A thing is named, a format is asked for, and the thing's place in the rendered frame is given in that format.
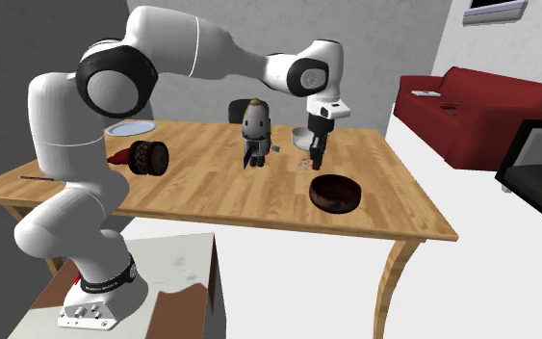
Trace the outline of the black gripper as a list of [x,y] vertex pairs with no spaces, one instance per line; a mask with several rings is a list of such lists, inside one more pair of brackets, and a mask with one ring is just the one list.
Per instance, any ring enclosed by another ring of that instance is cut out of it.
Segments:
[[314,137],[309,146],[310,158],[312,160],[312,169],[319,170],[323,163],[323,155],[326,150],[327,136],[334,130],[335,120],[327,119],[322,116],[309,114],[307,129]]

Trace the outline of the white bowl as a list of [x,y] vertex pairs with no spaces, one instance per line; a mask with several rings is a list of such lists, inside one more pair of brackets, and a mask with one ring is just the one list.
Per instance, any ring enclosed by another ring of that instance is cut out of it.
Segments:
[[306,127],[297,127],[292,130],[292,143],[298,149],[308,151],[313,137],[314,133]]

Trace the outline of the dark brown round bowl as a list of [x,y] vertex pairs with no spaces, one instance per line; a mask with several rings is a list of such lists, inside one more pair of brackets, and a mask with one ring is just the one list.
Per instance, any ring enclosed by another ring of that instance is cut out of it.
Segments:
[[338,174],[315,177],[309,186],[309,197],[319,209],[330,214],[346,214],[355,210],[362,189],[354,180]]

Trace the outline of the wooden table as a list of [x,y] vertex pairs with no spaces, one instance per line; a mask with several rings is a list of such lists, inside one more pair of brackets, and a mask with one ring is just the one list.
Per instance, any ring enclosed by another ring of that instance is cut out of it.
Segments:
[[261,168],[245,169],[241,128],[231,123],[160,121],[145,134],[168,146],[170,161],[160,176],[129,174],[121,216],[243,225],[342,236],[388,239],[392,249],[379,282],[373,339],[383,339],[386,317],[401,273],[417,247],[458,236],[394,150],[374,129],[338,128],[328,139],[322,173],[357,182],[360,205],[332,215],[310,200],[315,172],[301,166],[303,154],[292,130],[276,125],[277,151]]

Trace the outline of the red sofa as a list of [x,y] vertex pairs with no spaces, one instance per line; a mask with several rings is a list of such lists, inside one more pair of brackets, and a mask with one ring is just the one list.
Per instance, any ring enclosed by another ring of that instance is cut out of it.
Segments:
[[452,168],[495,171],[521,122],[542,119],[542,83],[456,66],[403,75],[394,116]]

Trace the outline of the dark patterned cylinder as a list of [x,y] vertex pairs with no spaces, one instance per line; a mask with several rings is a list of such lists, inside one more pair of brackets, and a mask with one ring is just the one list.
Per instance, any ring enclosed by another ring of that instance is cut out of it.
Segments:
[[137,175],[162,176],[168,161],[168,148],[162,142],[135,141],[129,147],[128,166]]

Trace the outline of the pale blue plate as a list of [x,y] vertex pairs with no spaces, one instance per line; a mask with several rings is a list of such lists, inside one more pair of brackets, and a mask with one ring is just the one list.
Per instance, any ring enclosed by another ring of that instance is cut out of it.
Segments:
[[132,137],[153,131],[157,124],[151,120],[124,121],[108,127],[105,133],[110,137]]

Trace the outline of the white and brown robot stand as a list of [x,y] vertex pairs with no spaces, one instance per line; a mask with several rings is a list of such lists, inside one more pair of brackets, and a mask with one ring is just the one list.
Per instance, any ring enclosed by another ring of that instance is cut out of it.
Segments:
[[147,283],[147,297],[128,318],[113,322],[104,305],[85,316],[65,311],[78,288],[78,269],[67,260],[8,339],[225,339],[226,314],[212,233],[132,240],[127,243]]

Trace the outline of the window with grey sill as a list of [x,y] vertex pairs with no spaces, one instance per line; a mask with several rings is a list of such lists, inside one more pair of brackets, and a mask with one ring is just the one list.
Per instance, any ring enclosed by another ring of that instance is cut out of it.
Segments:
[[507,23],[522,18],[529,0],[469,0],[462,24]]

